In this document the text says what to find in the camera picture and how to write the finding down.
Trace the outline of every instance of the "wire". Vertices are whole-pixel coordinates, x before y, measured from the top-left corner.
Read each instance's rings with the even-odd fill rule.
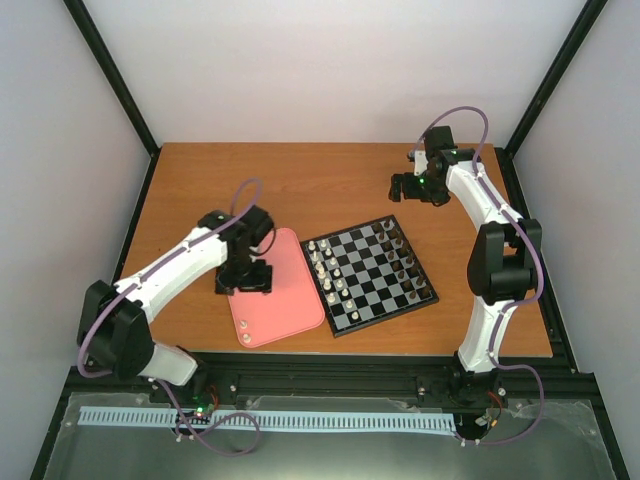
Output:
[[[509,366],[507,366],[507,365],[502,365],[502,364],[500,364],[500,362],[498,362],[497,357],[498,357],[498,353],[499,352],[495,351],[496,338],[498,337],[498,331],[500,330],[500,326],[502,325],[502,322],[504,321],[504,316],[510,309],[515,308],[515,307],[520,307],[520,306],[527,305],[529,303],[533,303],[533,302],[537,302],[538,301],[538,299],[542,295],[542,290],[544,289],[544,274],[542,272],[542,263],[540,262],[540,257],[538,255],[538,252],[536,251],[535,247],[533,246],[533,243],[531,243],[531,240],[529,239],[529,237],[527,236],[525,231],[522,229],[522,227],[520,225],[518,225],[518,222],[516,222],[516,220],[508,212],[506,212],[505,210],[502,209],[501,202],[498,200],[498,198],[491,191],[491,189],[489,188],[489,185],[484,181],[482,176],[478,175],[480,173],[479,169],[478,169],[478,156],[480,155],[480,151],[484,147],[484,144],[485,144],[485,142],[487,140],[487,135],[489,134],[489,119],[487,118],[487,115],[482,110],[480,110],[477,107],[472,107],[472,106],[469,106],[469,105],[463,105],[463,106],[460,106],[460,107],[452,108],[451,110],[447,110],[446,112],[444,112],[443,114],[438,116],[433,122],[431,122],[431,124],[425,129],[425,131],[422,133],[420,138],[418,138],[418,140],[416,141],[413,149],[411,150],[411,153],[414,153],[420,147],[420,143],[422,142],[422,140],[424,139],[426,134],[438,122],[440,122],[440,120],[442,120],[443,118],[451,115],[452,113],[459,112],[461,110],[468,110],[468,111],[472,111],[472,112],[477,113],[478,115],[480,115],[480,117],[482,118],[482,121],[484,122],[484,131],[482,132],[482,138],[480,139],[480,143],[478,143],[478,147],[476,148],[476,150],[475,150],[475,152],[473,154],[473,158],[471,159],[471,165],[473,167],[473,172],[476,174],[476,178],[478,179],[478,183],[480,184],[482,189],[487,193],[487,195],[491,199],[491,202],[493,203],[493,205],[496,208],[500,209],[502,215],[507,219],[507,221],[511,224],[511,226],[513,226],[513,228],[515,229],[517,235],[524,242],[525,247],[527,248],[527,250],[531,254],[531,258],[533,258],[533,263],[534,263],[534,266],[535,266],[535,269],[536,269],[536,276],[538,278],[538,286],[536,288],[536,292],[531,298],[525,298],[524,300],[513,301],[511,303],[506,304],[504,307],[502,307],[502,310],[500,311],[500,314],[498,315],[498,319],[496,320],[496,324],[494,325],[493,330],[491,331],[491,337],[489,339],[489,352],[488,352],[488,354],[489,354],[489,360],[491,361],[493,366],[498,368],[498,369],[500,369],[500,370],[504,370],[504,371],[527,370],[527,371],[531,372],[531,374],[536,379],[536,383],[538,384],[538,391],[540,392],[540,410],[538,411],[538,415],[536,416],[534,421],[531,423],[531,425],[529,425],[529,427],[527,429],[525,429],[523,432],[521,432],[521,433],[519,433],[517,435],[514,435],[513,437],[506,438],[504,440],[496,440],[496,441],[492,441],[492,442],[482,442],[481,443],[482,445],[505,445],[505,444],[511,443],[511,442],[513,442],[515,440],[519,440],[520,438],[523,438],[523,437],[529,435],[538,426],[538,424],[542,421],[542,415],[544,413],[544,387],[542,385],[542,379],[540,378],[540,375],[530,365],[522,364],[522,365],[509,365]],[[459,440],[464,440],[457,433],[456,433],[456,437]]]
[[[231,199],[231,206],[229,207],[229,214],[233,215],[234,210],[236,209],[236,203],[238,202],[238,198],[240,197],[240,195],[238,194],[238,192],[236,192],[236,194],[233,196],[233,198]],[[269,246],[263,251],[263,252],[256,252],[256,251],[252,251],[251,255],[254,257],[262,257],[264,255],[266,255],[269,250],[271,250],[273,248],[273,245],[276,243],[276,226],[273,226],[273,237],[271,238],[271,243],[269,244]]]
[[[502,400],[500,400],[500,397],[498,397],[495,393],[493,393],[492,391],[488,391],[487,395],[489,395],[489,397],[491,398],[491,400],[495,401],[498,404],[498,408],[500,409],[498,411],[498,415],[496,415],[495,420],[498,421],[498,419],[500,418],[500,415],[502,415]]]
[[[275,225],[273,226],[273,230],[271,230],[273,232],[273,236],[271,238],[271,243],[269,244],[269,246],[263,251],[263,252],[251,252],[251,255],[254,257],[262,257],[263,255],[266,255],[267,253],[269,253],[269,250],[271,250],[273,248],[273,245],[276,243],[276,227]]]
[[[174,260],[175,258],[180,256],[182,253],[186,252],[188,249],[193,248],[194,246],[198,245],[199,243],[207,240],[208,238],[211,238],[214,235],[217,235],[218,233],[222,232],[226,228],[230,227],[231,225],[236,223],[238,220],[240,220],[249,210],[251,210],[251,208],[256,203],[258,203],[258,199],[260,198],[260,195],[262,194],[262,181],[260,179],[258,179],[258,178],[249,178],[249,179],[245,180],[244,182],[242,182],[242,184],[238,187],[238,190],[236,190],[236,193],[233,195],[233,203],[232,203],[233,205],[235,205],[238,197],[240,196],[240,193],[247,187],[247,185],[250,185],[251,183],[255,183],[256,184],[256,192],[255,192],[253,198],[251,199],[251,202],[249,202],[249,204],[244,209],[242,209],[242,211],[237,216],[232,217],[227,222],[223,223],[222,225],[220,225],[217,228],[214,228],[210,232],[207,232],[204,235],[201,235],[200,237],[198,237],[198,238],[196,238],[194,240],[191,240],[187,244],[188,247],[184,247],[184,246],[180,247],[180,248],[174,250],[170,255],[167,255],[166,257],[164,257],[161,260],[159,260],[151,268],[149,268],[149,270],[147,270],[144,274],[142,274],[140,276],[140,284],[143,284],[146,281],[148,281],[149,278],[154,273],[156,273],[158,270],[160,270],[166,264],[168,264],[169,262],[171,262],[172,260]],[[93,322],[93,325],[91,325],[91,328],[89,329],[89,331],[85,335],[84,340],[82,341],[82,344],[80,345],[80,349],[78,350],[78,358],[77,358],[77,362],[76,362],[77,366],[78,366],[78,372],[80,372],[80,375],[82,375],[83,377],[86,377],[86,378],[99,378],[99,377],[104,377],[106,375],[109,375],[111,373],[111,370],[99,370],[99,371],[96,371],[96,372],[87,371],[87,369],[84,366],[84,359],[85,359],[85,357],[87,355],[87,350],[89,349],[89,344],[91,343],[91,340],[93,340],[93,337],[95,336],[95,334],[98,331],[98,329],[100,328],[100,326],[104,323],[105,319],[120,304],[120,302],[122,302],[122,300],[124,300],[124,298],[127,295],[129,295],[131,292],[133,292],[136,288],[138,288],[138,285],[131,284],[127,288],[125,288],[122,292],[120,292],[118,294],[118,296],[116,298],[114,298],[105,307],[105,309],[100,313],[100,315],[98,315],[98,318],[96,319],[95,322]]]
[[[193,425],[191,425],[191,422],[189,422],[189,418],[187,417],[187,414],[184,412],[184,410],[182,410],[182,407],[180,406],[178,399],[175,397],[175,395],[171,391],[171,388],[169,387],[167,382],[165,382],[164,380],[156,380],[156,382],[158,383],[158,385],[160,385],[164,389],[165,392],[167,392],[167,395],[169,396],[171,403],[173,403],[173,406],[175,407],[176,411],[178,412],[178,416],[180,417],[180,422],[176,425],[176,430],[175,430],[177,435],[180,434],[180,426],[184,425],[185,427],[187,427],[187,430],[189,430],[191,435],[193,435],[194,439],[198,440],[198,442],[200,442],[204,447],[208,448],[212,452],[217,453],[218,455],[222,455],[223,457],[239,457],[241,455],[246,455],[247,453],[253,451],[258,445],[258,442],[260,441],[260,437],[262,436],[262,432],[260,431],[260,425],[258,424],[258,421],[252,415],[249,415],[248,413],[245,413],[245,412],[230,413],[229,415],[225,415],[224,417],[218,419],[215,423],[208,426],[205,430],[201,432],[197,432],[193,428]],[[253,442],[247,448],[243,450],[239,450],[237,452],[230,452],[227,450],[221,450],[217,447],[214,447],[213,445],[211,445],[210,443],[207,443],[202,438],[203,436],[211,433],[217,427],[228,422],[232,418],[245,418],[253,424],[256,434],[253,438]]]

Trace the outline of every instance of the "white wall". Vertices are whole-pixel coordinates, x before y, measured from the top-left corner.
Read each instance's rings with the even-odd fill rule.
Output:
[[[22,480],[147,157],[62,1],[0,4],[0,478]]]
[[[88,0],[166,141],[411,142],[484,108],[505,145],[584,0]],[[459,114],[456,138],[481,123]]]
[[[609,2],[516,157],[581,370],[640,478],[640,3]]]

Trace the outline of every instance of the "chessboard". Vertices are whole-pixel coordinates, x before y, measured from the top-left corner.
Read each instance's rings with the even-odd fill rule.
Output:
[[[335,337],[438,301],[393,215],[301,245]]]

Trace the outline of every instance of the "black metal frame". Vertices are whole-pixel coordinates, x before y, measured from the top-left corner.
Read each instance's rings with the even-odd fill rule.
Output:
[[[155,144],[142,114],[82,0],[64,0],[64,3],[150,155],[147,174],[114,273],[114,280],[116,280],[122,273],[122,267],[160,156],[160,148]],[[496,148],[509,201],[526,218],[529,217],[529,212],[513,165],[513,158],[606,3],[606,0],[588,0],[585,3],[507,147],[504,149]],[[619,479],[628,479],[629,474],[618,448],[596,379],[592,374],[577,372],[575,358],[546,268],[544,271],[546,288],[539,304],[553,357],[503,358],[502,361],[505,364],[528,363],[534,366],[543,380],[547,398],[590,400],[614,471]],[[445,370],[447,365],[451,363],[450,357],[259,353],[204,353],[199,354],[199,357],[206,363],[215,365],[218,376],[217,385],[221,401],[224,403],[242,406],[248,397],[259,395],[370,396],[401,399],[423,407],[442,408],[447,412],[459,411],[458,406],[447,402],[446,399],[443,400],[442,397],[436,395],[431,396],[428,391],[420,393],[419,390],[421,385],[426,385],[429,382],[446,380]],[[528,373],[507,372],[502,375],[501,379],[502,385],[512,398],[535,398],[537,396],[536,382]],[[151,390],[149,383],[141,379],[126,383],[117,382],[109,377],[87,380],[81,377],[75,368],[72,368],[44,440],[32,479],[44,476],[69,396],[74,392],[148,392],[157,395],[157,392]]]

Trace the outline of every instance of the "black connector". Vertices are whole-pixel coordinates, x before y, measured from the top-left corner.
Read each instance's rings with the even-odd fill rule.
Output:
[[[205,215],[199,227],[218,228],[232,218],[216,210]],[[271,292],[273,268],[264,260],[252,260],[253,250],[271,230],[273,220],[258,206],[253,206],[240,220],[220,232],[220,240],[227,243],[227,261],[216,269],[215,292],[233,295],[241,292]]]
[[[115,287],[102,280],[87,289],[76,339],[78,346],[100,313],[117,295]],[[118,380],[130,380],[147,366],[153,356],[154,345],[147,316],[139,302],[124,298],[102,322],[87,352],[102,367],[111,370]]]

